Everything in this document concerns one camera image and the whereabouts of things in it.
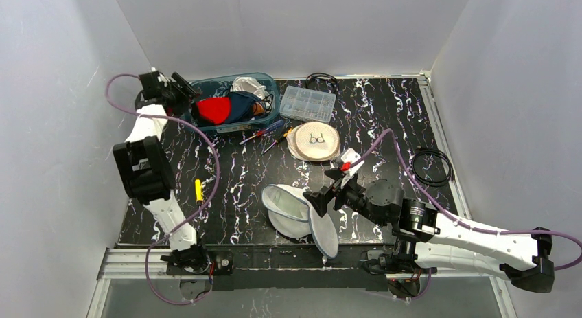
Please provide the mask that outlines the red bra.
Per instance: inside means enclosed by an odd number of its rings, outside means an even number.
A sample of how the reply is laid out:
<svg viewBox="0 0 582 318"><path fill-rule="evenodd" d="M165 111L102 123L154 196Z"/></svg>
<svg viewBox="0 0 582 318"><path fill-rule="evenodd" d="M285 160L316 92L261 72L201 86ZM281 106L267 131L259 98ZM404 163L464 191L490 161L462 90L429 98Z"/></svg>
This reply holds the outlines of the red bra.
<svg viewBox="0 0 582 318"><path fill-rule="evenodd" d="M215 97L196 102L193 113L200 122L213 126L221 125L228 120L231 114L230 98Z"/></svg>

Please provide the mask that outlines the teal plastic bin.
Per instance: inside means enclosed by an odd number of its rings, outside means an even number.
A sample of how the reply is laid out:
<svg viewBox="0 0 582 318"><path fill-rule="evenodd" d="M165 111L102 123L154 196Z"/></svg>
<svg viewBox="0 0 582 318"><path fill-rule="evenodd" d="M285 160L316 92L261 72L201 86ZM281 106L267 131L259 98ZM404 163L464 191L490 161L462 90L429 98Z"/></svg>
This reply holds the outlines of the teal plastic bin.
<svg viewBox="0 0 582 318"><path fill-rule="evenodd" d="M258 82L258 85L250 86L249 84L243 84L242 86L237 87L233 84L237 78L253 78ZM201 80L188 80L188 83L195 89L195 91L200 93L200 100L220 97L228 91L241 88L250 91L255 95L260 93L262 97L267 99L267 102L271 103L271 110L265 116L254 117L249 121L225 125L198 126L204 133L233 133L243 130L259 130L277 121L277 118L279 117L279 109L281 107L279 88L275 79L266 73L241 73Z"/></svg>

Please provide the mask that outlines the dark blue lace bra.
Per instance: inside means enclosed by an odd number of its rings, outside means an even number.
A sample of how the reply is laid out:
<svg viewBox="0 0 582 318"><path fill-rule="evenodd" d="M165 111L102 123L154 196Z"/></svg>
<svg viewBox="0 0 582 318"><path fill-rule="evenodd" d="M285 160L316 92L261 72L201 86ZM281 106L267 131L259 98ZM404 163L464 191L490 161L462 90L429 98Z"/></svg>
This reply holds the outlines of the dark blue lace bra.
<svg viewBox="0 0 582 318"><path fill-rule="evenodd" d="M228 93L226 97L230 98L231 101L231 114L225 124L245 122L253 119L255 116L253 116L251 109L255 102L261 102L264 105L266 112L268 110L266 103L252 93L232 91Z"/></svg>

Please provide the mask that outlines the orange black bra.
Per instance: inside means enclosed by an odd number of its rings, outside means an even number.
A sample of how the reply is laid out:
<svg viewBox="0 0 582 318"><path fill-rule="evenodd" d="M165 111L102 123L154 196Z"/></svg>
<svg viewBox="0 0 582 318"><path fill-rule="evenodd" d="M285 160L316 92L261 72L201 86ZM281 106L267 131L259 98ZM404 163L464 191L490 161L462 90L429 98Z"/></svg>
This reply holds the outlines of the orange black bra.
<svg viewBox="0 0 582 318"><path fill-rule="evenodd" d="M261 102L255 102L252 106L253 116L263 115L266 112L264 105Z"/></svg>

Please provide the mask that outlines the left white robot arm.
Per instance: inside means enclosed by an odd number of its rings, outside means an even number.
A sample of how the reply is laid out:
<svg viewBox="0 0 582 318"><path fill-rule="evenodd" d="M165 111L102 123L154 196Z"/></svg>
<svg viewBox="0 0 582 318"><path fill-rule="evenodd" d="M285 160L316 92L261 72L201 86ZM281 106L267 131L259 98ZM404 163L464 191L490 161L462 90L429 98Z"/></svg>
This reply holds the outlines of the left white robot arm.
<svg viewBox="0 0 582 318"><path fill-rule="evenodd" d="M115 163L126 194L153 215L171 250L189 250L197 243L196 230L184 222L161 138L169 118L187 112L198 93L177 73L165 76L151 69L137 79L142 86L135 100L137 118L129 136L113 146Z"/></svg>

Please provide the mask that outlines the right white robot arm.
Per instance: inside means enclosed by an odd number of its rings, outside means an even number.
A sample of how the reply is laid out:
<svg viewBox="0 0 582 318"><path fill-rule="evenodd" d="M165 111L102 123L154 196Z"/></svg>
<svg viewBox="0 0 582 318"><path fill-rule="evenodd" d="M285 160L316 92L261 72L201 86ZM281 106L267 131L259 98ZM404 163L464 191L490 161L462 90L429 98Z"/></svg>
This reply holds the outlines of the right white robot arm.
<svg viewBox="0 0 582 318"><path fill-rule="evenodd" d="M552 238L546 229L529 234L478 232L482 226L464 227L467 220L448 218L429 203L406 198L386 179L368 186L357 176L346 179L338 168L325 171L332 179L319 191L305 191L310 214L324 218L328 205L344 206L381 227L389 226L396 243L390 253L378 253L362 263L370 274L428 273L440 268L496 276L524 291L549 293L555 281L550 260Z"/></svg>

